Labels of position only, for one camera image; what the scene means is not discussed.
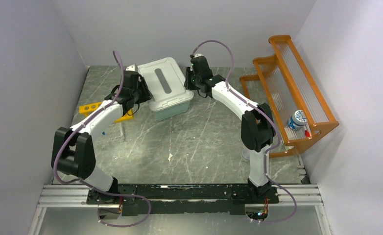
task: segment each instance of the white wall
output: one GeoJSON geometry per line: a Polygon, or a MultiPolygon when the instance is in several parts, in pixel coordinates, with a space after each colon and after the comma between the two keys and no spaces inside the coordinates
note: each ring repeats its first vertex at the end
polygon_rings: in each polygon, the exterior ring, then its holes
{"type": "MultiPolygon", "coordinates": [[[[297,35],[315,0],[53,0],[87,65],[113,65],[109,53],[121,52],[125,64],[173,57],[180,65],[202,41],[221,40],[237,67],[272,54],[268,38],[297,35]]],[[[229,66],[220,45],[200,51],[211,66],[229,66]]]]}
{"type": "Polygon", "coordinates": [[[0,235],[28,233],[85,75],[51,1],[0,1],[0,235]]]}
{"type": "Polygon", "coordinates": [[[332,230],[383,234],[383,1],[318,0],[296,44],[341,123],[303,156],[332,230]]]}

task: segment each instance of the yellow block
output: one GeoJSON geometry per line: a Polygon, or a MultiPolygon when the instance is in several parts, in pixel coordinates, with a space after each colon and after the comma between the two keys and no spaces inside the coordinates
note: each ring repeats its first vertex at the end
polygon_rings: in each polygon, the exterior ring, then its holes
{"type": "MultiPolygon", "coordinates": [[[[89,114],[91,114],[93,111],[95,111],[101,104],[102,104],[102,101],[97,102],[97,103],[93,103],[93,104],[87,104],[87,105],[79,106],[79,113],[83,114],[83,115],[85,115],[85,117],[87,117],[87,116],[89,116],[89,114]]],[[[130,120],[133,118],[134,118],[134,116],[132,115],[132,109],[130,109],[130,110],[128,110],[128,112],[124,116],[122,116],[121,118],[119,118],[118,120],[116,120],[114,122],[116,123],[116,122],[120,122],[120,121],[130,120]]]]}

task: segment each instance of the white plastic container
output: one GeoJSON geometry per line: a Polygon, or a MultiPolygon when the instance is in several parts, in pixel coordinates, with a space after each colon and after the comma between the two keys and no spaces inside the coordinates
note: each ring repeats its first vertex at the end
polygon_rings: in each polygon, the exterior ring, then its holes
{"type": "Polygon", "coordinates": [[[157,120],[164,120],[189,109],[194,94],[184,88],[186,78],[173,58],[140,65],[138,70],[153,96],[148,105],[157,120]]]}
{"type": "Polygon", "coordinates": [[[294,131],[300,130],[305,125],[307,125],[307,118],[302,110],[295,111],[288,120],[288,127],[294,131]]]}

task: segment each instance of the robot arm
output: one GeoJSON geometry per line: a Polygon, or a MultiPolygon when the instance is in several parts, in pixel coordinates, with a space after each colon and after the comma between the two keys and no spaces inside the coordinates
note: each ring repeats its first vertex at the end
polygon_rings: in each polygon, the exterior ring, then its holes
{"type": "Polygon", "coordinates": [[[268,165],[264,166],[263,156],[265,151],[272,144],[272,138],[275,131],[271,124],[253,108],[247,104],[251,103],[260,108],[272,120],[270,107],[264,103],[258,103],[245,99],[245,103],[233,95],[229,90],[235,89],[226,87],[225,79],[220,75],[212,74],[206,58],[202,54],[191,55],[191,68],[186,71],[186,81],[184,86],[188,90],[198,90],[210,98],[219,100],[241,119],[241,140],[246,148],[249,149],[251,172],[249,174],[248,184],[252,185],[257,195],[264,193],[271,186],[271,183],[265,176],[269,172],[268,165]]]}
{"type": "Polygon", "coordinates": [[[105,108],[112,102],[118,88],[115,86],[111,93],[105,97],[105,101],[95,111],[80,123],[71,128],[61,127],[54,136],[53,153],[51,165],[53,167],[56,155],[68,136],[78,127],[82,129],[71,139],[65,151],[63,151],[58,162],[58,170],[69,175],[74,175],[86,183],[102,191],[119,193],[118,181],[106,174],[96,165],[96,157],[93,143],[101,133],[115,120],[125,115],[134,104],[140,104],[151,99],[151,93],[145,83],[144,78],[138,73],[137,67],[129,66],[124,71],[124,84],[116,102],[105,108]],[[86,120],[93,119],[85,125],[86,120]]]}

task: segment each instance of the bottle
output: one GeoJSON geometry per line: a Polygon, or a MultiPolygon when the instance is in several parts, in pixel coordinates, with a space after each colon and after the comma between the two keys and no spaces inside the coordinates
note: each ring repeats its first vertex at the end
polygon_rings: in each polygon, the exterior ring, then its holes
{"type": "Polygon", "coordinates": [[[304,111],[297,110],[288,120],[288,127],[294,131],[298,131],[307,125],[307,118],[304,115],[304,111]]]}

